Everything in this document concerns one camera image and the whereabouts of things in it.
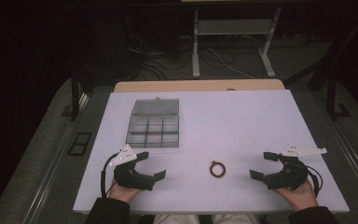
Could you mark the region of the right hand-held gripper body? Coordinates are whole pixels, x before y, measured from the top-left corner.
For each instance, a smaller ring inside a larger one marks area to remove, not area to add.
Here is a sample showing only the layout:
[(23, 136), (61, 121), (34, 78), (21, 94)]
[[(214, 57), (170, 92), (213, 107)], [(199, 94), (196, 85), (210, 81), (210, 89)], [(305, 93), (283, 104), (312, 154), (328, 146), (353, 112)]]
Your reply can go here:
[(310, 177), (313, 189), (320, 190), (324, 184), (322, 176), (299, 158), (322, 155), (326, 152), (327, 149), (324, 147), (304, 147), (289, 143), (284, 151), (277, 153), (280, 155), (278, 161), (282, 164), (282, 170), (275, 174), (265, 175), (264, 183), (268, 189), (297, 189)]

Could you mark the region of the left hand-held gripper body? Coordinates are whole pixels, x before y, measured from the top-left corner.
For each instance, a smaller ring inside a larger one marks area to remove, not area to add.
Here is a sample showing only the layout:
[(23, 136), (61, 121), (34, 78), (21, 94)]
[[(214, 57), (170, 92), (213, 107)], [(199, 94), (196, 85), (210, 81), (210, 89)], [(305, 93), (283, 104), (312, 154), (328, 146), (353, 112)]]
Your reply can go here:
[(156, 181), (152, 175), (143, 175), (135, 170), (137, 154), (129, 145), (124, 146), (108, 165), (114, 167), (114, 179), (128, 189), (151, 190)]

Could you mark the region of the person's left hand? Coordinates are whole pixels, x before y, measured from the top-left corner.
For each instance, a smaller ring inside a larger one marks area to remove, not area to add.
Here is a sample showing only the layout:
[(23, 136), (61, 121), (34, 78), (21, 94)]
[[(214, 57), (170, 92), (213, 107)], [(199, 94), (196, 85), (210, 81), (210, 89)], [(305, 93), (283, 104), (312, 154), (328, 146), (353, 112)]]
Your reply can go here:
[(141, 189), (128, 189), (120, 186), (116, 180), (112, 181), (112, 187), (109, 191), (108, 197), (110, 199), (119, 200), (125, 203), (130, 203), (137, 194), (142, 192)]

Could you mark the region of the person's right hand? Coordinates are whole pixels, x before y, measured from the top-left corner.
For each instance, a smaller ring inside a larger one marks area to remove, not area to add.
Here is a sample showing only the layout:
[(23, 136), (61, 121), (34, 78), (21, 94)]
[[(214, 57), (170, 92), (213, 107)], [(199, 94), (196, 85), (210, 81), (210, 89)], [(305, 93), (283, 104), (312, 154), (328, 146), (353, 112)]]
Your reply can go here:
[(274, 192), (281, 195), (295, 212), (318, 206), (312, 185), (308, 180), (297, 189), (275, 189)]

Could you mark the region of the clear plastic compartment box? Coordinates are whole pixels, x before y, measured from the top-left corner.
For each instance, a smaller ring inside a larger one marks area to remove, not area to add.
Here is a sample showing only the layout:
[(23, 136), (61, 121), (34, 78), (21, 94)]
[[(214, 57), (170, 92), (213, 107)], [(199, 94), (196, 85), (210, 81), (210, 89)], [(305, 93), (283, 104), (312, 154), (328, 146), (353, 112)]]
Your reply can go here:
[(137, 99), (126, 143), (133, 148), (179, 147), (179, 100)]

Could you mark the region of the black metal stand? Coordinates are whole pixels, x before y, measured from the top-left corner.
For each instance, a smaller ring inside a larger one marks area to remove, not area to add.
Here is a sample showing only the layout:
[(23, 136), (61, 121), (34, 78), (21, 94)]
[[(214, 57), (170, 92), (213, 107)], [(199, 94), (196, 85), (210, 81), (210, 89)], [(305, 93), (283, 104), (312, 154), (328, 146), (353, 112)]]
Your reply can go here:
[(352, 39), (353, 30), (357, 28), (356, 15), (344, 8), (314, 9), (310, 15), (311, 18), (307, 20), (306, 45), (313, 37), (330, 40), (331, 45), (320, 60), (282, 83), (288, 86), (313, 72), (308, 88), (310, 91), (320, 91), (322, 87), (326, 87), (326, 111), (333, 120), (336, 120), (338, 117), (349, 115), (346, 107), (339, 106), (339, 111), (336, 111), (335, 69), (338, 68), (339, 60)]
[(80, 111), (84, 109), (88, 102), (88, 95), (81, 86), (79, 74), (74, 69), (71, 74), (71, 95), (72, 95), (72, 113), (71, 121), (75, 121)]

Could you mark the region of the white metal stand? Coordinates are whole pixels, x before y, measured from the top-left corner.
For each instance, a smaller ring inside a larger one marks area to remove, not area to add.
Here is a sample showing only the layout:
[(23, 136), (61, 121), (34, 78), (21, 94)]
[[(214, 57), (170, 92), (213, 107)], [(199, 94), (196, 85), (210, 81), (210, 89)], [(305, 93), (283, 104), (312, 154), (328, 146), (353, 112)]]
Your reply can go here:
[(264, 69), (268, 77), (276, 77), (268, 53), (282, 9), (274, 9), (270, 19), (245, 20), (200, 20), (199, 12), (194, 12), (192, 75), (200, 77), (199, 36), (204, 35), (264, 35), (264, 46), (258, 49)]

